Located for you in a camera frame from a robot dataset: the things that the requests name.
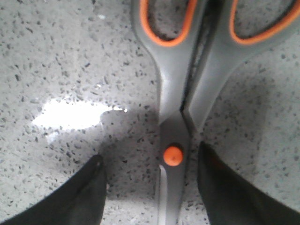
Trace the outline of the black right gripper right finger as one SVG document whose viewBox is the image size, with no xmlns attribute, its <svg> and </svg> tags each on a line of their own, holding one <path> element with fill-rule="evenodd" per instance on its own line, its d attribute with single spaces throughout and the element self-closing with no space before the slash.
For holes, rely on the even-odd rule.
<svg viewBox="0 0 300 225">
<path fill-rule="evenodd" d="M 253 186 L 205 142 L 198 152 L 197 183 L 212 225 L 298 225 L 299 212 Z"/>
</svg>

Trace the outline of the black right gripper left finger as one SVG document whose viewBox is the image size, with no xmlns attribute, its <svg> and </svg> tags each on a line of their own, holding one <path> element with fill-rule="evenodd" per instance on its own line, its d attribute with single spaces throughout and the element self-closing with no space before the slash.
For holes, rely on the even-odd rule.
<svg viewBox="0 0 300 225">
<path fill-rule="evenodd" d="M 5 225 L 98 225 L 106 198 L 103 158 L 92 156 L 66 183 Z"/>
</svg>

